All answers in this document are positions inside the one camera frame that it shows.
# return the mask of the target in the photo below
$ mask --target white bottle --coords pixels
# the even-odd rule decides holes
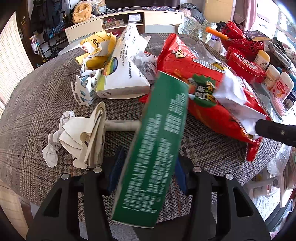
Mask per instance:
[[[270,56],[265,51],[260,49],[258,51],[258,54],[256,55],[254,62],[265,71],[270,62]]]
[[[270,94],[273,97],[278,97],[281,101],[284,101],[294,88],[294,83],[290,76],[286,72],[282,72],[277,82],[270,90]]]
[[[266,78],[265,78],[265,80],[262,83],[270,91],[271,88],[276,83],[276,81],[278,80],[278,78],[279,78],[280,75],[281,74],[276,69],[276,67],[274,67],[273,65],[269,65],[269,67],[266,70]]]

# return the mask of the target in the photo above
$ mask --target green box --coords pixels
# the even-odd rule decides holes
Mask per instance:
[[[116,190],[112,219],[153,228],[171,181],[187,116],[189,86],[159,72]]]

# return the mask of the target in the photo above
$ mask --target red container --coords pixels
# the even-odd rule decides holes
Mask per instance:
[[[227,54],[226,54],[226,56],[225,56],[227,60],[229,60],[230,54],[231,54],[232,52],[238,53],[239,55],[245,57],[245,55],[242,53],[242,51],[240,51],[240,50],[238,50],[238,49],[236,49],[236,48],[234,48],[234,47],[229,47],[229,48],[227,49]]]
[[[253,84],[257,79],[260,79],[261,68],[236,52],[230,54],[227,64],[249,84]]]

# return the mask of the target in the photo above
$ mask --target yellow packaging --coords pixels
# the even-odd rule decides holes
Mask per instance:
[[[85,52],[89,54],[97,54],[99,52],[106,52],[106,50],[110,53],[113,51],[113,48],[116,43],[116,37],[112,33],[106,33],[106,31],[97,32],[88,38],[82,40],[80,42],[80,47]]]
[[[82,65],[84,60],[87,69],[102,69],[113,52],[115,44],[116,37],[112,33],[97,32],[80,42],[81,49],[87,53],[76,57],[76,61]]]

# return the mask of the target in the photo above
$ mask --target rainbow logo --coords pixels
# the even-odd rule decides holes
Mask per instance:
[[[110,75],[112,73],[114,73],[114,71],[117,69],[118,66],[118,61],[116,57],[113,57],[111,60],[109,60],[109,62],[107,63],[103,75]]]

